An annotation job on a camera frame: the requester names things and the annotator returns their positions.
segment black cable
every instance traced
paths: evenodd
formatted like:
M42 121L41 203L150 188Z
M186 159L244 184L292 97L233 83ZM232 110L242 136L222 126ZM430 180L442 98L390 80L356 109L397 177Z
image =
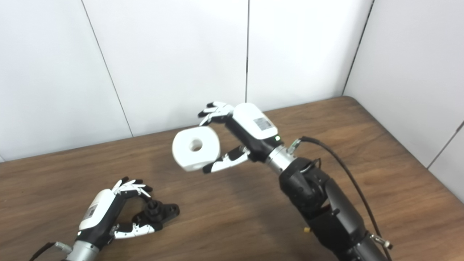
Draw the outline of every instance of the black cable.
M46 243L43 247L41 247L35 254L32 255L31 259L29 261L33 261L34 259L38 258L39 255L41 255L43 252L45 252L47 249L51 248L53 245L55 245L55 242L48 242Z
M340 166L347 173L349 179L351 180L354 187L356 188L356 191L358 192L359 197L361 198L362 202L364 203L364 206L366 207L367 213L369 214L369 217L371 219L372 225L374 226L375 233L379 237L382 237L382 235L380 233L379 226L377 225L377 222L375 221L374 215L372 213L371 208L369 207L369 203L367 202L366 197L364 196L363 192L361 191L361 188L359 187L358 183L354 179L353 174L351 174L351 171L349 171L348 167L342 161L342 159L329 146L327 146L326 144L322 143L321 141L319 141L317 139L303 136L303 137L300 138L300 140L303 141L303 142L309 142L309 143L313 143L313 144L316 144L316 145L319 145L319 146L323 147L326 151L328 151L335 158L335 160L337 160L337 162L340 164ZM383 248L383 251L385 252L385 256L387 257L387 259L389 261L392 261L392 257L390 256L390 253L388 252L388 249L386 247L384 247L384 246L382 246L382 248Z

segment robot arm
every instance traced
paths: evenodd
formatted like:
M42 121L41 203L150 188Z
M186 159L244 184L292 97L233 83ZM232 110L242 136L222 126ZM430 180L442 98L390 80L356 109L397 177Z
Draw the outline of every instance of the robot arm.
M165 222L179 215L179 206L153 200L148 193L152 190L143 184L143 180L122 178L112 189L104 189L97 194L79 224L72 247L61 242L48 243L31 261L53 245L68 254L64 261L93 261L102 248L114 239L146 235L163 229ZM144 210L132 218L132 223L116 224L126 200L132 197L145 201Z
M206 117L200 125L224 123L243 144L234 149L242 152L241 157L247 155L254 162L265 163L277 173L281 190L298 209L319 242L340 261L387 260L374 242L383 246L388 246L389 242L366 230L361 215L335 181L316 167L316 161L293 155L301 140L285 148L277 128L253 104L239 104L233 108L214 102L207 107L198 115ZM205 166L204 172L236 165L224 163L230 158L228 154Z

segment tape roll hole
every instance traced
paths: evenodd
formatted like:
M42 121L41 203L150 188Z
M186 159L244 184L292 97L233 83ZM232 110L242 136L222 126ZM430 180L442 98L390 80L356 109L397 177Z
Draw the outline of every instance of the tape roll hole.
M199 151L201 147L203 147L203 143L199 139L194 139L189 145L191 151Z

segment white tape roll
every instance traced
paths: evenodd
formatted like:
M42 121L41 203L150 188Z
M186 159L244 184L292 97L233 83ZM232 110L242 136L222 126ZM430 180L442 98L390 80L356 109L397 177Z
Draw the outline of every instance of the white tape roll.
M174 138L174 160L185 171L195 171L214 162L221 149L216 132L207 126L182 130Z

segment barcode label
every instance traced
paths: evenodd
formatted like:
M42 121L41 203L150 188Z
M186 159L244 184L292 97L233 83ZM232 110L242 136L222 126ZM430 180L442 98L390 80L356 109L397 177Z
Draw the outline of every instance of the barcode label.
M95 209L97 208L98 204L90 206L90 208L87 210L87 212L84 215L84 219L86 220L88 218L91 218L93 216L93 213L95 212Z
M261 129L261 130L267 130L269 128L272 128L272 125L270 122L268 122L266 120L266 118L258 118L258 119L254 119L254 122L256 123L256 125L258 125L258 127Z

